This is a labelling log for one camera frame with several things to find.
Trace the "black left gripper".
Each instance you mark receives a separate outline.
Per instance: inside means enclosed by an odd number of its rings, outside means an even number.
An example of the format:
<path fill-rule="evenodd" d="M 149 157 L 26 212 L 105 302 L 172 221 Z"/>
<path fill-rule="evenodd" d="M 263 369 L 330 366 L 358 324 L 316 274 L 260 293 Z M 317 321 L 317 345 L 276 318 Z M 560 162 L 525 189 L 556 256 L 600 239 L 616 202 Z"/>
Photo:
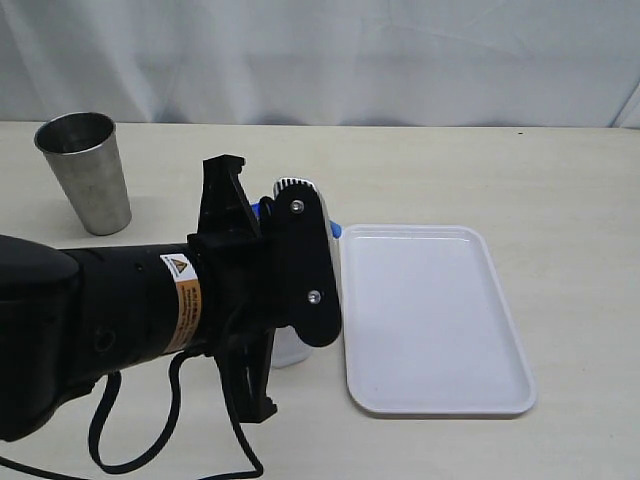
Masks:
<path fill-rule="evenodd" d="M 216 361 L 226 402 L 240 422 L 261 423 L 277 411 L 267 385 L 281 306 L 270 276 L 273 243 L 239 180 L 244 164 L 230 154 L 203 163 L 198 226 L 187 238 L 202 316 L 187 351 Z"/>

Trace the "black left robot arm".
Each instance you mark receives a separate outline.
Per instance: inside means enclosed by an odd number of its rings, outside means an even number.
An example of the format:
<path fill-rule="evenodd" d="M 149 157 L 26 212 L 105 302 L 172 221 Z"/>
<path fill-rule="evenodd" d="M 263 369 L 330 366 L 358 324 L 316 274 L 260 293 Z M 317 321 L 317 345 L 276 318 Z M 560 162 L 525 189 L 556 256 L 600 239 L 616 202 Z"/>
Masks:
<path fill-rule="evenodd" d="M 104 375 L 216 337 L 249 289 L 259 223 L 243 158 L 203 164 L 198 228 L 183 243 L 56 249 L 1 239 L 1 437 L 41 428 Z"/>

